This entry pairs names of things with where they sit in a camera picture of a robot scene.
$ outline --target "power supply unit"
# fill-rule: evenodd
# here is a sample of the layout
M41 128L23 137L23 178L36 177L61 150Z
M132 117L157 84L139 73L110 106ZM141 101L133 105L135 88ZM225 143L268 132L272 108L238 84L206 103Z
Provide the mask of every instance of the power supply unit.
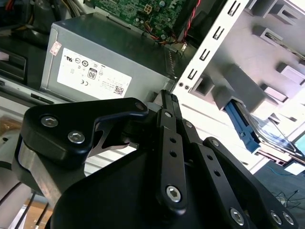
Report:
M101 14L83 15L53 24L41 89L68 101L150 101L175 85L176 55Z

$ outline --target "red wire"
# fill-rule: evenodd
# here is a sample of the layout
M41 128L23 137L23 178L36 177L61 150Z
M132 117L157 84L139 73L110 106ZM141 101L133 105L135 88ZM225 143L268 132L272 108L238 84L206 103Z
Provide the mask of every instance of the red wire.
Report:
M187 23L187 27L186 27L186 29L185 29L185 31L184 31L184 37L187 36L187 32L188 32L188 31L190 30L190 28L191 28L192 21L193 21L193 19L194 19L194 17L195 17L196 10L197 10L198 6L200 5L200 3L201 3L201 0L198 0L196 6L194 7L194 9L193 9L193 11L192 11L192 15L191 15L191 17L190 17L190 19L189 19L189 21L188 21L188 23Z

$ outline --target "blue drive rail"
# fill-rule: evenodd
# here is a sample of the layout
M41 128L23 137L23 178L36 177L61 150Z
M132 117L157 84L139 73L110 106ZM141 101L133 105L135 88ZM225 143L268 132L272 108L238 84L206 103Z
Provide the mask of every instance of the blue drive rail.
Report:
M237 131L239 138L244 142L246 149L251 153L256 153L260 149L260 141L250 124L243 117L237 103L237 101L231 100L224 110L228 113L235 130Z

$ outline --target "slot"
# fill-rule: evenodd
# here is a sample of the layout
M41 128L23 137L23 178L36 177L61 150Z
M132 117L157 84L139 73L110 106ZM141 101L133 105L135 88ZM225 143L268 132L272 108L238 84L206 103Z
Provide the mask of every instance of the slot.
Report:
M202 61L205 61L206 58L208 57L208 55L210 54L211 51L208 51L207 49L204 50L204 52L202 53L201 57L199 58Z
M235 15L235 13L236 13L236 11L238 10L239 7L240 7L240 3L237 4L237 1L235 1L235 2L233 3L233 5L231 6L231 8L230 8L228 14L229 14L231 17L233 17L233 16Z
M196 76L198 71L195 71L194 74L193 74L193 72L194 72L194 69L191 70L191 73L187 77L188 79L192 80Z
M43 102L43 103L45 103L45 104L54 104L54 102L52 102L52 101L50 101L50 100L47 100L47 99L45 99L45 98L42 98L42 97L40 97L40 96L38 96L38 95L35 95L35 94L33 94L33 93L31 93L31 98L36 99L36 100L38 100L38 101L40 101L40 102Z
M223 32L224 32L224 29L221 29L221 26L219 26L216 33L214 34L213 38L215 40L218 40Z

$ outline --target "80 plus logo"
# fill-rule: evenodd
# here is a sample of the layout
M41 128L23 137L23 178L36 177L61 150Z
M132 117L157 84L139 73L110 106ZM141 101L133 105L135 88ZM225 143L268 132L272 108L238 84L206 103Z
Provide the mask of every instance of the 80 plus logo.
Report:
M97 70L90 68L88 71L88 78L95 80Z

